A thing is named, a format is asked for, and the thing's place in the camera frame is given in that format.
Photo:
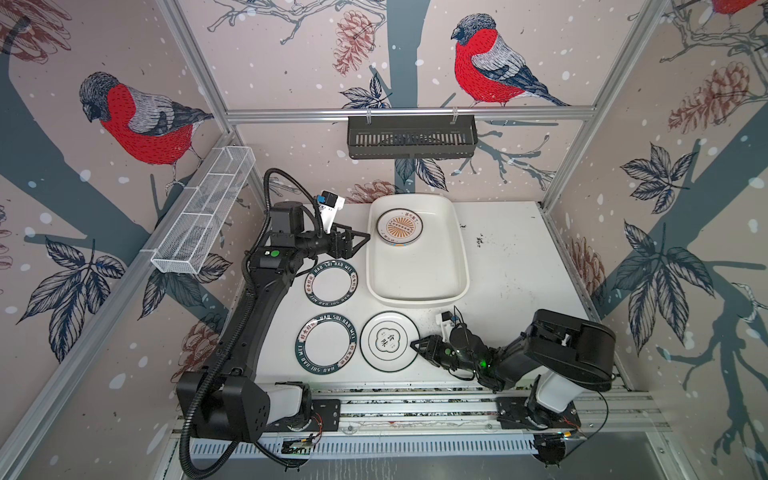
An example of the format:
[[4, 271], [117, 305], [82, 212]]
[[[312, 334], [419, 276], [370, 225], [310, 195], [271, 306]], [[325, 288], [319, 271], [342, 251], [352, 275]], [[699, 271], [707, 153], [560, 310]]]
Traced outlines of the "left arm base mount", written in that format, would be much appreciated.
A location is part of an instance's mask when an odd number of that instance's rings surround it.
[[320, 399], [312, 401], [313, 411], [307, 423], [289, 425], [285, 419], [268, 425], [267, 433], [319, 433], [320, 431], [337, 432], [341, 417], [341, 401], [338, 399]]

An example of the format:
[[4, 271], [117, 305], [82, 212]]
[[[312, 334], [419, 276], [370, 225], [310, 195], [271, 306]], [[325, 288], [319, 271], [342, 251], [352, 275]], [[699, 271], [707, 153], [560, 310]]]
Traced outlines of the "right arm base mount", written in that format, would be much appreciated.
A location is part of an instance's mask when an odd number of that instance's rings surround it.
[[581, 422], [573, 403], [563, 412], [549, 410], [535, 400], [524, 397], [497, 397], [496, 420], [505, 430], [574, 430], [581, 428]]

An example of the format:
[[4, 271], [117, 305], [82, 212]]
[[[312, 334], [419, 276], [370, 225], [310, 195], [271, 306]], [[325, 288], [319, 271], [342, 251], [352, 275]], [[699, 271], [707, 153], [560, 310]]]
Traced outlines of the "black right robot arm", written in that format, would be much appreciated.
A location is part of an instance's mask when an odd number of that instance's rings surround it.
[[543, 367], [525, 399], [498, 401], [504, 428], [547, 430], [577, 427], [573, 400], [588, 390], [603, 394], [612, 388], [616, 336], [608, 327], [546, 309], [509, 345], [487, 346], [472, 333], [458, 311], [439, 315], [442, 333], [414, 340], [410, 347], [431, 365], [495, 393], [507, 391], [528, 373]]

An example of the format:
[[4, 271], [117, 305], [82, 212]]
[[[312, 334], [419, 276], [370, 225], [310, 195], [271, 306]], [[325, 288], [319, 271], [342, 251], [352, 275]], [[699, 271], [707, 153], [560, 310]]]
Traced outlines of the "orange sunburst plate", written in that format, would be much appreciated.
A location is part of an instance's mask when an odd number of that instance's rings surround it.
[[394, 246], [405, 246], [415, 242], [423, 230], [422, 218], [416, 212], [404, 208], [385, 211], [376, 222], [379, 237], [385, 243]]

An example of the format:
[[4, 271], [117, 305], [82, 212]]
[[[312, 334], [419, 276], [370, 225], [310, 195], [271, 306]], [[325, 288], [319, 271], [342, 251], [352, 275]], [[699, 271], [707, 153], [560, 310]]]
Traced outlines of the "white flower plate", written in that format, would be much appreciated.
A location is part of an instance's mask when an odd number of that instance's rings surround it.
[[360, 351], [366, 363], [383, 373], [407, 369], [417, 352], [410, 346], [420, 338], [416, 324], [407, 315], [384, 311], [370, 318], [360, 334]]

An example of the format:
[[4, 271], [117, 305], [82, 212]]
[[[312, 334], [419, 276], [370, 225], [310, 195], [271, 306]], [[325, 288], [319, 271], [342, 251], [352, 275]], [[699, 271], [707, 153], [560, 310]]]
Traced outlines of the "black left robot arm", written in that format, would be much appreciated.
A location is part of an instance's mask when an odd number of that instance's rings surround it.
[[244, 258], [245, 289], [218, 346], [200, 369], [184, 373], [177, 384], [184, 414], [182, 438], [255, 443], [274, 423], [297, 428], [311, 423], [308, 386], [259, 385], [257, 362], [277, 309], [304, 261], [321, 255], [350, 259], [370, 238], [338, 223], [328, 234], [260, 236]]

